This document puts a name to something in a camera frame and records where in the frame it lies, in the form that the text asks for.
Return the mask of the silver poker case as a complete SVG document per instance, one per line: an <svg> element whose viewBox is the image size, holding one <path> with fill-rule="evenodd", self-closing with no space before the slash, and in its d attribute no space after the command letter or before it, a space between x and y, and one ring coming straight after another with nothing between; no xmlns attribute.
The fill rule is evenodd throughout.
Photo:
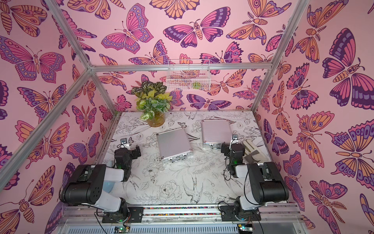
<svg viewBox="0 0 374 234"><path fill-rule="evenodd" d="M232 130L229 120L202 120L202 144L205 148L220 149L222 144L230 144Z"/></svg>
<svg viewBox="0 0 374 234"><path fill-rule="evenodd" d="M179 162L193 155L187 133L183 128L156 134L162 162Z"/></svg>

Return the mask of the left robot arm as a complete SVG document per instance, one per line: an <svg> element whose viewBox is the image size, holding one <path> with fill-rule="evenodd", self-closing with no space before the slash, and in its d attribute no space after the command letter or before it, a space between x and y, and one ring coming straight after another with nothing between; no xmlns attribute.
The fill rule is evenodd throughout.
<svg viewBox="0 0 374 234"><path fill-rule="evenodd" d="M131 218L126 200L104 190L106 183L127 182L132 161L141 157L140 147L115 150L115 165L80 165L59 193L59 200L71 206L87 205L104 212L103 221L123 223Z"/></svg>

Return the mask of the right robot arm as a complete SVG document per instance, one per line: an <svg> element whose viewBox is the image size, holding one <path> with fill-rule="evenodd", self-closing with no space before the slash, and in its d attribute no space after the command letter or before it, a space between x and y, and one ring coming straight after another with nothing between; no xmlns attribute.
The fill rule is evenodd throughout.
<svg viewBox="0 0 374 234"><path fill-rule="evenodd" d="M235 199L231 210L237 219L260 220L260 207L289 199L277 166L251 141L223 143L221 153L230 178L244 179L243 195Z"/></svg>

